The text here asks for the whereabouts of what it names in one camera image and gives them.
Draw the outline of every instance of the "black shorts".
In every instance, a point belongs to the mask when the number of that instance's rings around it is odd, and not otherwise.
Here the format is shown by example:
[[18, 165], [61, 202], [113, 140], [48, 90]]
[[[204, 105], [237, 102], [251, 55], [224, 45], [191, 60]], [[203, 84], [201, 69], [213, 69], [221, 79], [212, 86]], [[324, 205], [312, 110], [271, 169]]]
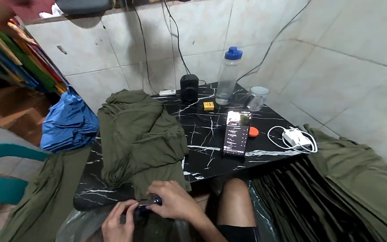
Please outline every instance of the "black shorts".
[[260, 242], [257, 227], [237, 227], [231, 225], [219, 225], [218, 230], [228, 242]]

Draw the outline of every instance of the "metal tool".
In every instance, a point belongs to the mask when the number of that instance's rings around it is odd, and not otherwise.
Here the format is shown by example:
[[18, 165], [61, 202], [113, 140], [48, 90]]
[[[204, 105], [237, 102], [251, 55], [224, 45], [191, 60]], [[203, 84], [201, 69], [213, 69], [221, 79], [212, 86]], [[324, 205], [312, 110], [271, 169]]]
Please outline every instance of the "metal tool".
[[149, 193], [148, 195], [146, 195], [146, 198], [138, 201], [139, 207], [144, 207], [144, 206], [152, 205], [152, 204], [162, 205], [162, 199], [154, 193]]

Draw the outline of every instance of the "stack of olive green cloth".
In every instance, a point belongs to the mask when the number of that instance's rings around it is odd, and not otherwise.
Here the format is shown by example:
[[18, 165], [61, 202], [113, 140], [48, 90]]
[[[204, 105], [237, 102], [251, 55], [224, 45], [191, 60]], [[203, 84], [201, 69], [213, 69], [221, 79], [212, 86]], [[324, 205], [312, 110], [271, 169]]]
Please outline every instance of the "stack of olive green cloth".
[[0, 231], [0, 242], [52, 242], [74, 209], [73, 197], [90, 147], [62, 151], [44, 161]]
[[387, 165], [370, 147], [318, 129], [319, 151], [268, 168], [254, 188], [280, 240], [387, 242]]
[[188, 153], [183, 128], [163, 102], [143, 91], [113, 93], [98, 110], [103, 180], [112, 188], [132, 183], [140, 199], [154, 180], [176, 180], [190, 191], [181, 160]]

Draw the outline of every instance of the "black marble table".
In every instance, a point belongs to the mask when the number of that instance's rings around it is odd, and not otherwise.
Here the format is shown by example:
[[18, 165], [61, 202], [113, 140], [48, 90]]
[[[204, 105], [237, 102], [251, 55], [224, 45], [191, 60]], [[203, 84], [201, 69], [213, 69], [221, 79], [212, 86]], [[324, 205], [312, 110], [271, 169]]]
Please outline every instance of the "black marble table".
[[[247, 90], [237, 84], [228, 105], [220, 106], [215, 102], [214, 111], [204, 111], [203, 102], [215, 100], [216, 88], [217, 82], [200, 86], [199, 100], [192, 104], [182, 103], [180, 91], [177, 91], [175, 96], [154, 97], [164, 102], [168, 113], [174, 115], [185, 130], [189, 154], [182, 161], [182, 167], [186, 180], [195, 182], [299, 154], [297, 151], [283, 150], [267, 138], [270, 128], [293, 125], [264, 105], [261, 111], [252, 113], [252, 126], [259, 130], [259, 135], [248, 139], [245, 156], [223, 155], [228, 109], [242, 108], [247, 98]], [[274, 129], [270, 135], [279, 142], [281, 132]], [[74, 207], [77, 210], [86, 211], [134, 198], [131, 184], [125, 184], [115, 190], [109, 189], [101, 178], [102, 167], [101, 140], [98, 133], [74, 197]]]

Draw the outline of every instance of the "smartphone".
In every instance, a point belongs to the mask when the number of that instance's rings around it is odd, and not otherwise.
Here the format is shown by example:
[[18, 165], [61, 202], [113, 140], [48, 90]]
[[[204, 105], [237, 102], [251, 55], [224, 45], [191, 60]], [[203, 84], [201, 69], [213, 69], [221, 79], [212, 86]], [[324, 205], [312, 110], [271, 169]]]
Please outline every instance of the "smartphone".
[[248, 110], [228, 110], [223, 144], [224, 154], [244, 156], [251, 121], [252, 113]]

